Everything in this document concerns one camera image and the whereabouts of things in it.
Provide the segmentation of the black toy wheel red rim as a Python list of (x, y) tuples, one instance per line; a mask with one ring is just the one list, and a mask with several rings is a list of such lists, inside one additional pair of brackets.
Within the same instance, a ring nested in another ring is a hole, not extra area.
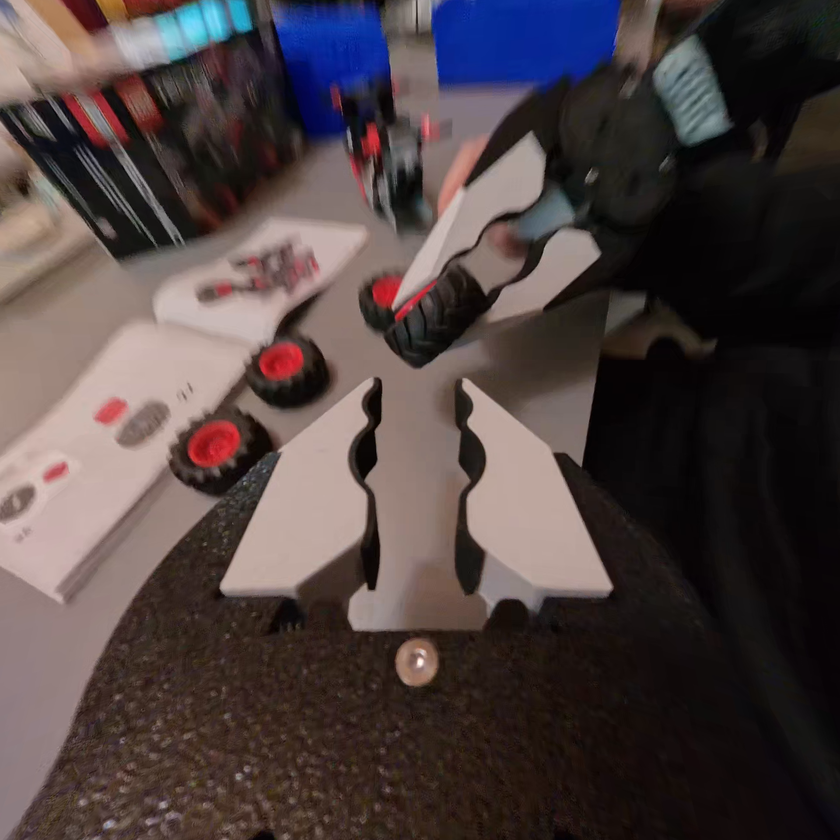
[(255, 353), (245, 371), (246, 382), (263, 403), (296, 408), (319, 399), (329, 386), (329, 367), (315, 342), (286, 334)]
[(182, 430), (170, 449), (169, 468), (183, 485), (221, 497), (274, 449), (269, 430), (233, 406)]
[(384, 333), (394, 323), (394, 300), (402, 283), (402, 274), (388, 270), (373, 276), (360, 288), (360, 314), (365, 325), (373, 332)]
[(460, 339), (491, 303), (468, 269), (447, 268), (399, 310), (385, 343), (402, 362), (421, 369)]

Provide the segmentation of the toy vehicle chassis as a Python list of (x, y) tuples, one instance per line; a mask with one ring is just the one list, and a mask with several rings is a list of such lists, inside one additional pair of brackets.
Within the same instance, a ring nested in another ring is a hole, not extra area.
[(343, 146), (353, 178), (372, 212), (398, 234), (434, 225), (424, 192), (424, 148), (448, 139), (450, 120), (424, 114), (418, 122), (396, 109), (390, 77), (359, 77), (330, 87), (332, 108), (343, 121)]

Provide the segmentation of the grey desk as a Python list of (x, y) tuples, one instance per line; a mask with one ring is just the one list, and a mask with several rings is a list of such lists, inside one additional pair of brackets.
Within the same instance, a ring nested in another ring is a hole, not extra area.
[[(270, 182), (218, 234), (117, 264), (100, 246), (2, 306), (2, 450), (46, 414), (124, 323), (151, 313), (169, 276), (215, 260), (270, 216), (363, 224), (366, 246), (303, 313), (300, 329), (332, 366), (331, 388), (288, 413), (243, 393), (241, 404), (284, 443), (363, 379), (383, 383), (383, 419), (371, 473), (381, 535), (374, 592), (350, 604), (356, 629), (477, 628), (487, 610), (455, 577), (457, 465), (455, 382), (467, 377), (553, 450), (581, 462), (606, 324), (605, 293), (451, 350), (422, 370), (398, 360), (366, 328), (358, 286), (411, 262), (416, 238), (398, 238), (358, 194), (338, 143), (310, 150)], [(2, 837), (35, 798), (65, 740), (77, 703), (134, 595), (212, 499), (162, 478), (114, 537), (101, 564), (68, 605), (2, 572)]]

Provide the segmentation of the blue plastic bin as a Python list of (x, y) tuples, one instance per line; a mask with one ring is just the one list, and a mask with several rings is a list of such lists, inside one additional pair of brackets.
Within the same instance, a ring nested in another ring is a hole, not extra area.
[[(582, 78), (612, 57), (620, 2), (450, 1), (431, 13), (437, 79), (457, 86), (546, 85)], [(312, 138), (343, 131), (331, 86), (389, 76), (375, 2), (279, 5), (275, 24), (303, 126)]]

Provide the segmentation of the black toy set box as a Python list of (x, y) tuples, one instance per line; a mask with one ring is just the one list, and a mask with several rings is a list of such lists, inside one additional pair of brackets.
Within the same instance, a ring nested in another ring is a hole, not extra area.
[(2, 104), (2, 125), (115, 259), (236, 215), (305, 138), (276, 35), (259, 28), (96, 88)]

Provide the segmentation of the person's right forearm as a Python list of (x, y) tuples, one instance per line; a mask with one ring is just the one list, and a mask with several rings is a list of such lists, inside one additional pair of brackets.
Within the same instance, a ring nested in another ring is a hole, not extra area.
[(688, 177), (616, 277), (719, 348), (838, 347), (839, 166), (742, 157)]

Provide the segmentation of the row of coloured boxes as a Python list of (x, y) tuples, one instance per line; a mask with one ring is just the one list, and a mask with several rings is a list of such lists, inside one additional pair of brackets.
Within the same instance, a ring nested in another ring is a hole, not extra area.
[(2, 1), (2, 101), (165, 67), (258, 22), (246, 1)]

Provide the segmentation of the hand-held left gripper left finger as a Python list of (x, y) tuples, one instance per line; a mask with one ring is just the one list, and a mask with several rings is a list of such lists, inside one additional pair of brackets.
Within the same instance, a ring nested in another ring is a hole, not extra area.
[(381, 421), (382, 380), (370, 377), (280, 449), (224, 596), (349, 601), (375, 590), (381, 542), (366, 480)]

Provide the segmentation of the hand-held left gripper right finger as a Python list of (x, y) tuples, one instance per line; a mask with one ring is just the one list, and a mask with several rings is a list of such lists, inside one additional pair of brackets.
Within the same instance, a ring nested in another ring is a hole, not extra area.
[(463, 378), (455, 385), (455, 572), (488, 613), (504, 602), (538, 614), (556, 599), (603, 600), (609, 577), (551, 447)]

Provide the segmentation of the open instruction booklet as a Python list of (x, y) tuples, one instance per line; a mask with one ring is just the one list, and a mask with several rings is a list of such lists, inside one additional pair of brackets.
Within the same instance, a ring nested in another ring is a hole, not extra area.
[(177, 434), (221, 405), (250, 355), (368, 237), (358, 224), (271, 217), (224, 256), (164, 282), (154, 320), (115, 332), (2, 451), (2, 570), (70, 599), (164, 473)]

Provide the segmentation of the person's right hand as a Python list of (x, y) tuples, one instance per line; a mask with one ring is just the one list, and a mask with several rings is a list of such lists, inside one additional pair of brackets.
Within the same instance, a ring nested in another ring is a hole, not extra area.
[[(487, 146), (490, 135), (477, 135), (460, 146), (444, 177), (437, 196), (437, 215), (442, 216), (453, 202), (455, 195), (465, 183), (466, 178), (478, 162)], [(509, 259), (524, 257), (528, 253), (528, 244), (517, 238), (507, 223), (495, 224), (483, 234), (483, 239), (500, 256)]]

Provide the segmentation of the person's black clothing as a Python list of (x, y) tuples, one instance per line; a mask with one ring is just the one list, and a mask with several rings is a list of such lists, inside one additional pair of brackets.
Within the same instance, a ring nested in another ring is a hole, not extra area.
[(609, 329), (584, 467), (715, 617), (763, 729), (838, 838), (838, 304), (701, 338)]

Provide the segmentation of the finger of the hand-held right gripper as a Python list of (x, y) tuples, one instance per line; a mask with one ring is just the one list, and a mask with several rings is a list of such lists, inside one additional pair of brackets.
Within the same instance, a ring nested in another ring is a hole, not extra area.
[(393, 310), (400, 310), (438, 278), (455, 257), (470, 252), (502, 216), (538, 200), (546, 153), (533, 131), (524, 134), (470, 184), (462, 185), (403, 275)]
[(485, 314), (497, 324), (541, 312), (592, 268), (601, 257), (593, 236), (579, 228), (562, 228), (547, 240), (535, 267), (502, 288)]

